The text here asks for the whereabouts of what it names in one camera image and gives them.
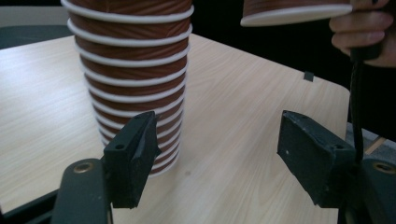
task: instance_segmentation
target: stack of paper cups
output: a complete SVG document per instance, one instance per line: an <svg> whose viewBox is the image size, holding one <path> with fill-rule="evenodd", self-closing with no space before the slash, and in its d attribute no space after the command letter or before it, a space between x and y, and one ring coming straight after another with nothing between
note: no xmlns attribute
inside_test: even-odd
<svg viewBox="0 0 396 224"><path fill-rule="evenodd" d="M62 0L106 145L132 117L153 110L162 154L150 175L177 161L191 0Z"/></svg>

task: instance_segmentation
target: paper cup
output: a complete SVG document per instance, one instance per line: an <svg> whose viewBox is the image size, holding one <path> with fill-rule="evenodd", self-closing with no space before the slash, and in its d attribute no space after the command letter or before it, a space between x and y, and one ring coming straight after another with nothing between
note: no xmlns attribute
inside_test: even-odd
<svg viewBox="0 0 396 224"><path fill-rule="evenodd" d="M110 46L119 47L153 47L160 45L172 44L182 39L189 37L192 32L192 26L190 24L189 29L180 33L179 35L167 36L166 38L160 39L133 39L133 38L117 38L113 37L112 33L106 33L106 35L98 35L90 33L86 30L78 28L71 20L67 21L67 27L77 36L89 40L94 43L105 44Z"/></svg>
<svg viewBox="0 0 396 224"><path fill-rule="evenodd" d="M316 21L352 11L349 0L245 0L242 26Z"/></svg>
<svg viewBox="0 0 396 224"><path fill-rule="evenodd" d="M85 49L80 48L76 45L76 50L80 54L80 56L100 64L116 66L116 67L151 67L151 66L159 66L167 63L173 63L187 55L190 50L190 45L188 45L181 52L178 52L170 57L160 58L160 59L148 59L148 60L123 60L123 59L112 59L107 58L101 55L97 55L94 53L90 53Z"/></svg>
<svg viewBox="0 0 396 224"><path fill-rule="evenodd" d="M69 3L94 11L115 13L123 15L169 15L182 13L190 9L189 0L157 0L157 1L94 1L94 0L68 0Z"/></svg>
<svg viewBox="0 0 396 224"><path fill-rule="evenodd" d="M164 91L168 91L176 88L178 85L182 84L185 79L185 73L180 77L177 77L168 82L164 82L158 85L152 86L140 86L140 87L120 87L116 85L108 85L96 81L95 79L90 78L85 75L85 78L90 86L96 88L97 90L101 90L108 94L116 94L121 96L143 96L143 95L151 95L151 94L159 94Z"/></svg>
<svg viewBox="0 0 396 224"><path fill-rule="evenodd" d="M187 64L188 64L187 56L175 60L172 63L165 63L158 66L136 67L136 68L117 67L107 64L100 64L90 61L84 57L80 57L80 61L82 65L81 69L86 74L92 75L93 77L101 78L102 80L107 79L109 80L107 82L108 84L117 82L117 83L124 83L125 85L136 83L136 81L141 81L142 83L144 83L146 81L155 82L155 80L159 80L159 79L172 78L170 77L170 75L174 75L174 74L181 75L180 71L183 69L187 69Z"/></svg>
<svg viewBox="0 0 396 224"><path fill-rule="evenodd" d="M183 34L191 25L190 17L181 21L149 24L99 21L74 13L69 13L69 17L74 26L80 30L120 39L163 39Z"/></svg>
<svg viewBox="0 0 396 224"><path fill-rule="evenodd" d="M103 44L93 43L78 36L75 37L76 44L80 49L88 51L99 57L108 59L120 59L130 61L144 61L167 58L175 55L189 45L189 39L183 39L173 44L155 46L155 47L115 47Z"/></svg>
<svg viewBox="0 0 396 224"><path fill-rule="evenodd" d="M194 11L194 7L191 6L189 10L181 13L167 14L167 15L159 15L159 16L136 16L136 15L122 15L116 13L107 13L100 12L91 9L87 9L85 7L79 7L74 4L71 4L67 0L61 0L61 3L64 7L66 7L69 13L74 13L79 16L83 16L86 18L91 18L99 21L112 21L119 23L167 23L173 21L181 21L192 15Z"/></svg>

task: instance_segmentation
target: cup rim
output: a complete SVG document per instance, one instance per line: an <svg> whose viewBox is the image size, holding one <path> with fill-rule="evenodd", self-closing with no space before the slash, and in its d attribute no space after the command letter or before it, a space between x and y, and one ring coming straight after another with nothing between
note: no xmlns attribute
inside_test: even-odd
<svg viewBox="0 0 396 224"><path fill-rule="evenodd" d="M168 130L165 130L165 131L163 131L163 132L161 132L161 133L157 133L157 137L158 138L161 138L161 137L164 137L164 136L166 136L166 135L168 135L169 133L171 133L172 131L174 131L178 126L180 126L180 124L182 123L182 121L183 121L183 115L177 120L177 122L174 124L174 125L172 125L172 127L170 127ZM107 129L106 127L103 127L100 123L98 123L98 126L99 126L99 129L102 131L102 132L104 132L104 133L106 133L106 135L108 136L108 137L111 137L111 138L114 138L115 136L116 136L116 133L113 133L113 132L111 132L109 129Z"/></svg>
<svg viewBox="0 0 396 224"><path fill-rule="evenodd" d="M150 78L150 79L119 79L119 78L114 78L114 77L106 77L104 75L101 75L99 73L96 73L92 71L90 68L85 66L85 64L82 61L79 61L79 66L80 69L91 79L111 85L111 86L118 86L118 87L147 87L147 86L154 86L154 85L159 85L166 83L168 81L174 80L180 76L182 76L184 73L187 72L189 62L186 63L186 65L179 71L167 75L165 77L155 77L155 78Z"/></svg>
<svg viewBox="0 0 396 224"><path fill-rule="evenodd" d="M79 29L70 19L67 20L67 27L75 34L81 38L89 40L91 42L105 44L109 46L117 47L156 47L162 45L168 45L176 43L182 39L189 37L192 33L192 25L190 24L189 29L180 34L162 39L126 39L126 38L116 38L105 35L96 35L88 31Z"/></svg>
<svg viewBox="0 0 396 224"><path fill-rule="evenodd" d="M167 166L166 166L165 168L163 168L160 172L156 172L156 173L153 173L153 174L149 174L149 175L148 175L148 178L153 178L153 177L156 177L156 176L158 176L158 175L162 175L163 173L166 173L166 172L168 172L170 169L172 169L172 167L176 164L178 158L180 157L180 149L179 149L179 148L180 148L180 146L178 146L178 149L177 149L178 153L177 153L175 159L172 161L172 163L170 163L169 165L167 165Z"/></svg>
<svg viewBox="0 0 396 224"><path fill-rule="evenodd" d="M183 94L181 94L180 97L177 98L177 100L175 100L174 102L170 103L169 105L153 109L154 112L156 114L160 114L160 113L163 113L163 112L165 112L165 111L177 106L178 104L180 104L184 100L185 95L186 95L186 92L183 91ZM119 117L122 117L122 118L134 117L134 116L136 116L136 115L138 115L138 114L143 112L143 111L136 112L136 111L116 110L116 109L113 109L113 108L111 108L111 107L109 107L107 105L102 105L101 103L99 103L95 99L93 99L92 97L91 97L91 102L92 102L92 104L94 106L96 106L98 109L102 110L103 112L105 112L107 114L110 114L110 115L119 116Z"/></svg>
<svg viewBox="0 0 396 224"><path fill-rule="evenodd" d="M171 144L173 141L175 141L177 138L179 138L179 137L180 137L180 134L181 134L181 129L182 129L182 127L180 126L180 128L177 130L177 133L175 133L171 138L169 138L168 141L159 144L158 147L159 147L159 148L166 147L166 146L168 146L169 144Z"/></svg>
<svg viewBox="0 0 396 224"><path fill-rule="evenodd" d="M156 159L162 159L163 157L169 155L169 153L171 153L173 150L175 150L175 148L177 147L177 145L180 144L180 137L176 140L176 142L168 148L168 150L166 150L165 152L162 152Z"/></svg>
<svg viewBox="0 0 396 224"><path fill-rule="evenodd" d="M148 24L148 23L167 23L172 21L181 21L192 15L194 6L191 6L189 10L182 13L175 13L161 16L134 16L134 15L122 15L117 13L105 13L95 11L85 7L76 6L67 0L61 0L64 7L72 13L78 14L83 17L99 20L99 21L111 21L119 23L136 23L136 24Z"/></svg>
<svg viewBox="0 0 396 224"><path fill-rule="evenodd" d="M171 161L173 158L175 158L178 152L179 152L179 147L177 147L177 149L176 149L175 151L173 151L173 153L171 154L171 156L168 157L168 158L166 158L166 160L161 161L160 163L154 164L154 165L152 166L152 170L164 166L166 163L168 163L168 162Z"/></svg>
<svg viewBox="0 0 396 224"><path fill-rule="evenodd" d="M191 46L189 43L189 45L181 52L178 52L166 58L134 61L134 60L111 59L111 58L99 56L97 54L90 53L87 50L82 49L77 44L75 44L76 51L79 54L81 54L82 57L96 63L116 66L116 67L153 67L153 66L163 65L166 63L173 63L186 56L190 51L190 47Z"/></svg>
<svg viewBox="0 0 396 224"><path fill-rule="evenodd" d="M105 131L105 132L103 132L107 137L112 137L112 132L111 131L109 131L108 129L106 129L105 127L102 127L100 124L98 124L98 129L99 129L99 131ZM175 133L169 140L167 140L166 142L164 142L164 143L161 143L161 144L159 144L158 145L158 147L159 148L162 148L162 147L166 147L166 146L168 146L169 144L171 144L173 141L175 141L177 138L179 138L180 137L180 134L181 134L181 129L182 129L182 127L180 127L179 129L178 129L178 131L177 131L177 133ZM102 139L102 141L104 141L105 142L105 144L108 144L109 143L109 141L108 140L106 140L104 137L103 137L103 135L101 134L101 139Z"/></svg>
<svg viewBox="0 0 396 224"><path fill-rule="evenodd" d="M248 15L240 21L245 27L270 26L281 24L293 24L304 21L316 21L341 16L352 11L350 4L326 4L317 6L290 7L264 11Z"/></svg>
<svg viewBox="0 0 396 224"><path fill-rule="evenodd" d="M172 127L170 127L168 130L165 130L161 133L157 133L157 137L158 138L164 137L164 136L168 135L169 133L171 133L172 131L174 131L178 126L180 126L180 124L183 121L183 118L184 118L184 113L181 114L181 117L177 120L177 122L174 125L172 125Z"/></svg>
<svg viewBox="0 0 396 224"><path fill-rule="evenodd" d="M157 128L162 127L163 125L165 125L165 124L169 123L170 121L174 120L175 118L177 118L183 112L183 110L184 110L183 106L184 106L184 103L182 103L182 105L180 106L180 108L177 110L176 113L174 113L173 115L169 116L168 118L166 118L164 120L158 121ZM99 114L96 110L93 110L93 113L94 113L95 117L97 119L99 119L99 121L103 122L105 125L109 126L110 128L121 129L124 126L124 124L117 123L111 119L105 118L104 116Z"/></svg>
<svg viewBox="0 0 396 224"><path fill-rule="evenodd" d="M163 99L167 96L170 96L177 91L180 91L186 85L187 77L184 77L183 81L181 81L177 86L174 88L161 91L158 93L154 93L151 95L141 95L141 96L126 96L126 95L117 95L113 93L108 93L99 89L96 89L93 85L91 85L87 80L85 80L85 85L87 86L88 90L92 91L93 94L96 96L117 103L126 103L126 104L135 104L135 103L147 103L156 100Z"/></svg>

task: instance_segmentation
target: finger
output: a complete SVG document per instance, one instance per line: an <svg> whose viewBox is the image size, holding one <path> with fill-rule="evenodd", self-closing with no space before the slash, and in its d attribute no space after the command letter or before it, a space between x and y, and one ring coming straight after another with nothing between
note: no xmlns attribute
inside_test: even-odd
<svg viewBox="0 0 396 224"><path fill-rule="evenodd" d="M389 0L351 0L350 4L353 6L354 10L370 10L383 7L388 1Z"/></svg>
<svg viewBox="0 0 396 224"><path fill-rule="evenodd" d="M361 32L383 31L393 24L393 17L385 12L355 12L349 15L332 18L329 26L332 31Z"/></svg>
<svg viewBox="0 0 396 224"><path fill-rule="evenodd" d="M383 40L384 32L369 33L341 33L332 36L332 44L338 49L364 47L376 44Z"/></svg>

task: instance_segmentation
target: brown paper cup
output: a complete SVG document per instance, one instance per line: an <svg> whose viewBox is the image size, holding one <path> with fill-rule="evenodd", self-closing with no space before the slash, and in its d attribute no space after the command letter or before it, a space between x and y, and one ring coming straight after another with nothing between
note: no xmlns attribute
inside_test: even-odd
<svg viewBox="0 0 396 224"><path fill-rule="evenodd" d="M245 0L242 26L316 21L352 10L349 0Z"/></svg>
<svg viewBox="0 0 396 224"><path fill-rule="evenodd" d="M103 44L93 43L91 41L82 39L78 36L75 37L76 44L79 48L100 57L108 59L120 59L130 61L143 61L167 58L175 55L189 45L189 39L183 39L173 44L156 46L156 47L115 47Z"/></svg>
<svg viewBox="0 0 396 224"><path fill-rule="evenodd" d="M169 15L174 13L181 13L187 11L191 7L189 0L160 0L160 1L147 1L147 0L68 0L70 3L87 9L124 14L124 15Z"/></svg>

